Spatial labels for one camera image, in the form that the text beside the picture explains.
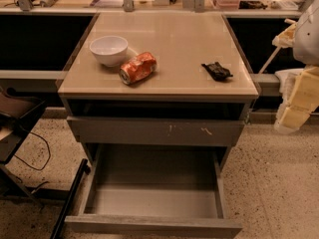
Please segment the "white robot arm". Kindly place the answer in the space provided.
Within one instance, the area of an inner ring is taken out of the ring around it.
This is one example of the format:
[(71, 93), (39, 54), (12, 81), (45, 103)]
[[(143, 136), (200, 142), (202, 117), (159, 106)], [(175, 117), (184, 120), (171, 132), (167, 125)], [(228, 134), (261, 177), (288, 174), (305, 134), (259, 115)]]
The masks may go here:
[(298, 75), (289, 73), (282, 86), (283, 102), (274, 128), (288, 134), (302, 127), (319, 107), (319, 0), (314, 0), (299, 20), (277, 35), (272, 44), (291, 47), (294, 59), (305, 65)]

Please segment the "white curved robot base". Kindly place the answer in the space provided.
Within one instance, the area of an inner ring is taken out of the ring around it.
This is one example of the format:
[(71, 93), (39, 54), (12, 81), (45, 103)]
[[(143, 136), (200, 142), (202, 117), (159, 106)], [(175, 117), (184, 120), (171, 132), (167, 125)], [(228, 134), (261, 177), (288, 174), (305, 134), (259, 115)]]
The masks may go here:
[(302, 72), (301, 68), (280, 70), (275, 73), (275, 76), (279, 79), (279, 93), (284, 94), (291, 90), (294, 86), (295, 77)]

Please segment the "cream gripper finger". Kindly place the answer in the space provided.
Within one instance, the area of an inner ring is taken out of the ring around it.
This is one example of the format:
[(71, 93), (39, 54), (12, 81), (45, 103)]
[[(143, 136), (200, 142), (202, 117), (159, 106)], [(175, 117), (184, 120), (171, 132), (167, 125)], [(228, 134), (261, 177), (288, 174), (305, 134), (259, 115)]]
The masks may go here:
[(297, 22), (291, 19), (285, 19), (288, 27), (272, 40), (272, 45), (279, 48), (289, 48), (294, 45), (294, 36)]

